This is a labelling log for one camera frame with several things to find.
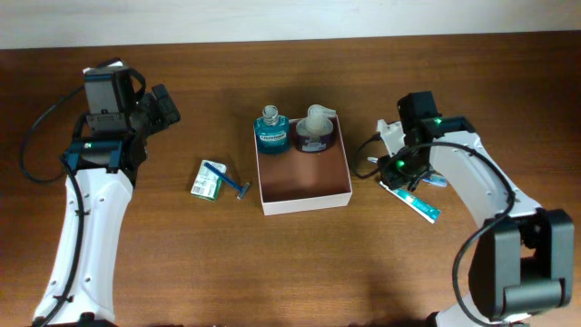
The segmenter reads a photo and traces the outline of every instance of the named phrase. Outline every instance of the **pump dispenser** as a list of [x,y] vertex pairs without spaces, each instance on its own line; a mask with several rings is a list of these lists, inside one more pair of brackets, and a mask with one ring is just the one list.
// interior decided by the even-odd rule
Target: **pump dispenser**
[[336,112],[322,105],[309,108],[307,118],[297,124],[297,150],[304,153],[319,153],[333,144],[333,122]]

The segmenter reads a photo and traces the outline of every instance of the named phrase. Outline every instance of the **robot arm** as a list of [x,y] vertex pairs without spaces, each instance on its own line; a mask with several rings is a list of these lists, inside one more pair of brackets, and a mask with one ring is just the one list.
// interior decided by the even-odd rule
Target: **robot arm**
[[[132,77],[141,88],[133,90]],[[146,160],[146,138],[177,123],[180,115],[160,84],[145,93],[145,80],[121,61],[88,69],[84,75],[90,112],[79,118],[64,153],[76,185],[66,179],[66,211],[53,273],[43,300],[34,312],[34,325],[74,324],[113,326],[113,270],[119,232],[131,201],[139,165]],[[82,137],[87,123],[90,137]],[[78,227],[78,186],[84,205],[82,233]],[[77,238],[81,237],[74,269]],[[70,291],[66,284],[73,278]],[[64,304],[59,301],[66,294]]]
[[[449,143],[467,146],[488,159],[514,192],[510,219],[478,242],[469,272],[470,293],[462,301],[469,311],[485,323],[511,323],[567,305],[573,281],[570,217],[561,210],[543,210],[520,191],[490,158],[471,124],[464,117],[441,117],[430,92],[410,94],[398,102],[398,108],[401,122],[378,123],[389,152],[379,159],[379,170],[389,188],[408,185],[413,191],[423,175],[438,171],[454,187],[478,228],[494,221],[507,209],[506,186],[475,153],[437,146]],[[428,143],[437,144],[407,151]],[[399,162],[388,164],[395,155],[400,156]],[[533,257],[521,258],[522,243],[536,250]],[[479,326],[458,304],[429,319],[435,326]]]

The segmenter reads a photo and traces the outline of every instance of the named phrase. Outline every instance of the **cardboard box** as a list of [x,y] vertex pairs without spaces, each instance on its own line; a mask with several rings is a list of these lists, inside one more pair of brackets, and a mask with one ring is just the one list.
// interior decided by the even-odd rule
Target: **cardboard box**
[[283,154],[256,151],[265,215],[345,206],[353,193],[339,118],[332,118],[333,145],[318,154],[294,147],[298,119],[290,121],[290,149]]

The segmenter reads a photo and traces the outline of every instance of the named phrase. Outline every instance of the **blue and white package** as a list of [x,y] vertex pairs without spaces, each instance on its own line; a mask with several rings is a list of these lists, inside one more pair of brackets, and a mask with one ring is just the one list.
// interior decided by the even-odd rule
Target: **blue and white package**
[[430,223],[435,223],[439,215],[442,213],[439,209],[421,201],[406,190],[390,190],[383,182],[379,182],[379,185],[398,197],[401,201],[403,201],[403,203],[407,204],[411,209],[415,210]]

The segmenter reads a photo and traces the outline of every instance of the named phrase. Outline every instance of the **mouthwash bottle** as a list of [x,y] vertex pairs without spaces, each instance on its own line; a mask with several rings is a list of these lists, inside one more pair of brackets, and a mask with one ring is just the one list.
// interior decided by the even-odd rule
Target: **mouthwash bottle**
[[279,109],[267,105],[262,117],[254,122],[256,146],[261,154],[281,154],[291,146],[289,142],[289,118],[279,115]]

